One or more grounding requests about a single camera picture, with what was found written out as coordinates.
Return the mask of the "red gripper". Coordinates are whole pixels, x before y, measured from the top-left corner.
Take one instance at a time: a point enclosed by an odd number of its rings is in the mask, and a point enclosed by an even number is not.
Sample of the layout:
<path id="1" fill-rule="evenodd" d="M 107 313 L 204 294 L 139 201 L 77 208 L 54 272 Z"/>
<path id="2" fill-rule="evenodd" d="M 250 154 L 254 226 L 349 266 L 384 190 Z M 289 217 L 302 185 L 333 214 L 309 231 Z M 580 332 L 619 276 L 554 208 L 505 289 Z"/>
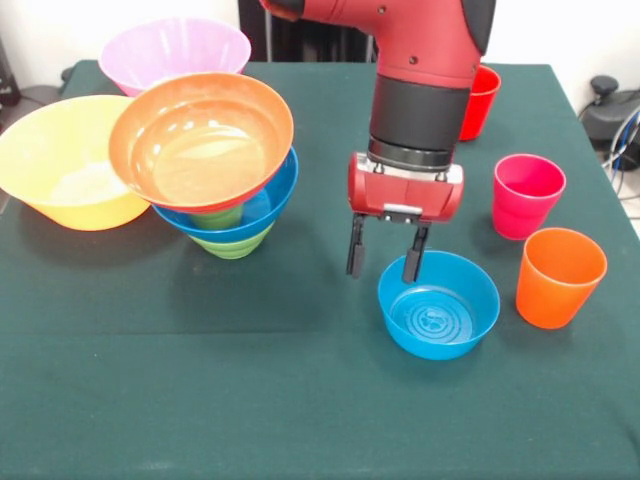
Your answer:
<path id="1" fill-rule="evenodd" d="M 355 214 L 346 274 L 358 279 L 364 262 L 363 231 L 366 216 L 406 223 L 448 222 L 458 210 L 464 192 L 464 170 L 453 164 L 444 172 L 417 172 L 385 166 L 366 154 L 352 154 L 348 166 L 347 197 Z M 403 281 L 419 275 L 429 224 L 419 225 L 405 256 Z"/>

